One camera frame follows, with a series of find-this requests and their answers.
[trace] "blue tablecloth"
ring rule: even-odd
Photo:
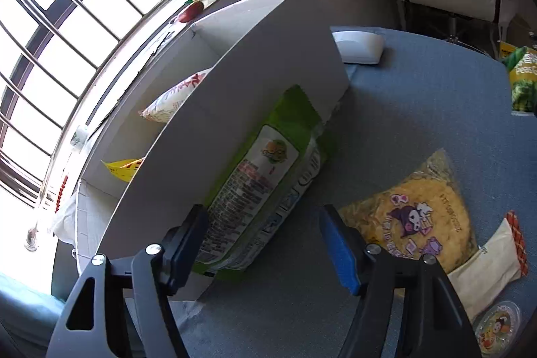
[[[348,66],[352,84],[330,123],[336,156],[243,282],[215,283],[175,311],[193,358],[336,357],[358,301],[339,285],[313,212],[397,184],[441,147],[479,244],[509,209],[518,214],[530,274],[501,298],[516,302],[524,321],[535,309],[537,120],[511,115],[502,64],[420,35],[365,30],[384,35],[386,49],[378,66]],[[390,330],[385,355],[395,336]]]

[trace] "red fruit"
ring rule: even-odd
[[[177,16],[177,20],[181,23],[188,23],[198,17],[204,8],[205,6],[203,5],[203,2],[193,2],[183,11],[181,11],[181,13]]]

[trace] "white snack bag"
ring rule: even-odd
[[[194,73],[173,86],[155,99],[144,111],[140,111],[140,116],[154,122],[167,123],[212,69],[211,67]]]
[[[47,228],[49,234],[53,233],[64,243],[75,245],[75,213],[76,194],[73,194],[66,203],[54,214]]]
[[[524,238],[517,216],[509,211],[481,250],[447,277],[473,321],[509,282],[527,272]]]

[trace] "green pea package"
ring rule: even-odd
[[[289,88],[211,191],[194,271],[225,278],[254,261],[326,161],[330,147],[321,133],[308,96]]]
[[[537,105],[537,51],[524,46],[502,62],[511,83],[512,114],[533,116]]]

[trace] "red and white package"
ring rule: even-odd
[[[194,73],[194,75],[173,86],[155,99],[144,111],[140,111],[140,116],[154,122],[167,123],[212,69],[211,67]]]
[[[490,240],[448,276],[473,321],[511,281],[528,274],[518,217],[509,211]]]

